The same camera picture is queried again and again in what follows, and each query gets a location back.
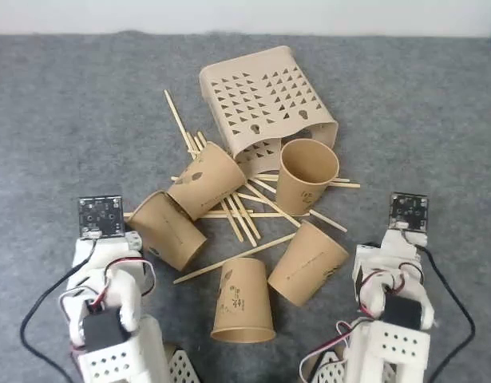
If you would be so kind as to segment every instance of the perforated plastic bracket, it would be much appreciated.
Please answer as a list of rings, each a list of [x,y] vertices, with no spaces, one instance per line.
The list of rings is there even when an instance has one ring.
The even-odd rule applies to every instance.
[[[125,343],[81,355],[78,361],[84,382],[108,383],[141,373],[145,364],[140,355],[139,337],[132,337]]]
[[[200,383],[187,353],[177,349],[169,362],[172,383]]]
[[[430,336],[416,330],[382,321],[370,324],[366,353],[394,364],[416,365],[426,369]]]

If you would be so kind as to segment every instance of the cup rim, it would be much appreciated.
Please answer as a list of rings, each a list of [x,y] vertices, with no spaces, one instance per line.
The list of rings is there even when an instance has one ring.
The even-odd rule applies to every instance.
[[[266,334],[265,338],[261,338],[261,340],[246,340],[246,341],[232,341],[228,340],[225,338],[220,338],[216,337],[217,334],[222,334],[222,333],[227,333],[230,331],[236,331],[236,330],[254,330],[254,331],[262,331]],[[210,333],[210,336],[215,339],[216,341],[220,342],[227,342],[227,343],[261,343],[261,342],[268,342],[271,341],[273,338],[276,336],[275,330],[273,330],[271,327],[261,327],[261,326],[233,326],[233,327],[221,327],[217,329],[213,329],[213,331]]]
[[[288,147],[290,144],[292,143],[297,143],[297,142],[300,142],[300,141],[310,141],[312,143],[316,143],[320,146],[323,146],[326,150],[328,150],[330,152],[330,154],[335,158],[335,162],[337,163],[337,168],[335,169],[335,174],[328,180],[325,180],[323,182],[307,182],[307,181],[304,181],[304,180],[301,180],[299,177],[295,176],[293,173],[291,173],[289,170],[287,170],[286,168],[286,165],[284,164],[284,161],[283,161],[283,154],[284,154],[284,150],[286,149],[286,147]],[[284,171],[292,178],[294,178],[295,180],[299,181],[300,183],[302,184],[306,184],[306,185],[311,185],[311,186],[323,186],[323,185],[326,185],[328,184],[329,182],[331,182],[335,177],[338,176],[339,174],[339,158],[337,157],[337,155],[334,153],[334,151],[329,148],[328,146],[326,146],[323,142],[320,142],[318,140],[315,140],[313,138],[297,138],[296,140],[291,140],[289,141],[287,144],[285,144],[283,146],[283,148],[281,149],[280,151],[280,166],[282,169],[284,169]]]

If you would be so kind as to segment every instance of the tipped-over paper cup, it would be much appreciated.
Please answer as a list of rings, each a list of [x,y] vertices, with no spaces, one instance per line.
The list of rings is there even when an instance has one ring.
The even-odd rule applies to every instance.
[[[280,153],[277,205],[291,215],[307,213],[338,173],[338,157],[325,144],[308,138],[288,142]]]
[[[167,193],[196,220],[246,181],[238,164],[218,145],[208,142]]]
[[[220,276],[212,338],[256,343],[274,337],[264,263],[253,258],[226,262]]]
[[[206,242],[206,237],[164,191],[151,194],[127,224],[139,232],[145,251],[182,270]]]
[[[302,221],[268,283],[302,306],[348,258],[348,253],[312,223]]]

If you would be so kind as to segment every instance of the paper cup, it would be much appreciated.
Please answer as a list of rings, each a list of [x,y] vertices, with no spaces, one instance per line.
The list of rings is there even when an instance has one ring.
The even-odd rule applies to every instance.
[[[246,181],[238,164],[218,145],[208,142],[167,193],[196,220]]]
[[[206,237],[164,191],[151,194],[126,223],[139,232],[145,251],[183,270]]]
[[[233,259],[222,266],[212,338],[257,343],[275,337],[264,263]]]
[[[325,144],[308,138],[288,142],[280,153],[277,205],[291,215],[307,213],[338,173],[338,157]]]
[[[312,223],[302,221],[268,283],[302,306],[348,258],[348,253]]]

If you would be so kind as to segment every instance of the brown paper cup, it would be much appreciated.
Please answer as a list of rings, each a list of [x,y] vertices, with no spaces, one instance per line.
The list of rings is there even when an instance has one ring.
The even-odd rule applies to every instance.
[[[222,266],[212,338],[257,343],[274,337],[264,263],[253,258],[226,262]]]
[[[246,181],[238,164],[218,145],[208,142],[167,193],[196,220]]]
[[[206,242],[206,237],[164,191],[151,194],[127,224],[139,232],[145,251],[182,270]]]
[[[302,306],[348,258],[332,238],[307,221],[297,230],[268,283]]]
[[[308,138],[288,142],[280,154],[277,205],[291,215],[307,213],[338,173],[338,157],[325,144]]]

